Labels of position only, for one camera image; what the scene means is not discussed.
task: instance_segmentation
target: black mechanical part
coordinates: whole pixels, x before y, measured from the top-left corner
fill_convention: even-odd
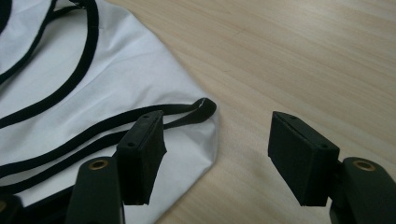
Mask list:
[[[64,223],[67,206],[73,193],[73,186],[63,189],[49,197],[25,208],[29,223],[58,224]]]
[[[117,145],[116,158],[124,204],[149,204],[165,153],[163,112],[143,115]]]
[[[15,195],[0,195],[0,223],[25,223],[24,210],[21,199]]]
[[[84,162],[78,171],[65,223],[125,223],[117,173],[114,158]]]
[[[326,205],[339,151],[302,120],[274,112],[268,156],[300,205]]]
[[[274,112],[268,155],[300,205],[332,198],[333,224],[396,223],[396,184],[379,164],[338,161],[339,148],[300,119]]]

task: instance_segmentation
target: white bag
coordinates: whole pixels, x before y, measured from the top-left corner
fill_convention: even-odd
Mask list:
[[[7,2],[9,0],[1,1],[0,7]],[[74,86],[69,87],[70,92],[49,109],[20,122],[3,123],[4,127],[0,129],[0,166],[47,153],[93,124],[125,111],[150,105],[190,105],[207,97],[161,41],[129,11],[102,0],[83,2],[93,5],[91,12],[86,6],[87,10],[71,10],[59,18],[52,16],[32,55],[12,73],[7,71],[27,55],[40,27],[43,28],[43,20],[48,19],[46,15],[52,12],[54,1],[13,0],[10,16],[0,20],[0,81],[3,79],[0,84],[0,119],[36,105],[67,81]],[[67,6],[72,4],[60,0],[55,8]],[[87,13],[93,15],[96,12],[97,26],[87,21]],[[95,30],[99,32],[97,44],[93,41]],[[86,57],[90,51],[91,64],[87,60],[90,57]],[[84,67],[88,71],[80,81],[78,78],[70,80],[71,74],[82,73]],[[164,121],[179,117],[166,116]],[[100,133],[76,151],[101,136],[128,130],[131,126],[130,123]],[[126,223],[154,222],[207,171],[216,158],[218,127],[216,113],[205,122],[164,132],[168,152],[163,157],[150,203],[125,206]],[[91,154],[18,195],[25,206],[42,200],[74,185],[78,167],[84,161],[111,156],[114,151],[115,146]],[[36,175],[71,154],[35,169],[6,176],[0,179],[0,186]]]

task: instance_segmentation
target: black trim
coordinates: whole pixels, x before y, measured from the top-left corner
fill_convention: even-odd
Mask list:
[[[0,1],[0,34],[3,33],[7,26],[9,16],[11,15],[12,1],[1,0]]]
[[[55,2],[56,0],[52,1],[51,7],[54,7],[53,5]],[[88,33],[85,41],[84,50],[73,74],[57,91],[55,91],[47,98],[33,105],[29,105],[13,114],[5,116],[4,118],[1,118],[0,129],[32,118],[56,105],[57,103],[62,101],[62,99],[66,97],[85,77],[85,74],[87,73],[92,63],[93,56],[96,51],[97,41],[99,38],[99,15],[97,5],[93,0],[84,0],[84,6],[87,10]],[[49,13],[46,16],[46,20],[50,20],[52,11],[53,9],[49,10]]]

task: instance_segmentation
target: table surface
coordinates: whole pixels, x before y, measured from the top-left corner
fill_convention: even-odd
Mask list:
[[[330,223],[267,157],[273,111],[396,179],[396,2],[110,0],[132,11],[219,105],[215,165],[159,223]]]

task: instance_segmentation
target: light wooden surface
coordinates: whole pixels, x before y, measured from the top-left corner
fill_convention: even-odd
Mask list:
[[[396,179],[396,2],[111,0],[217,101],[214,167],[159,223],[330,223],[300,207],[267,157],[274,110]]]

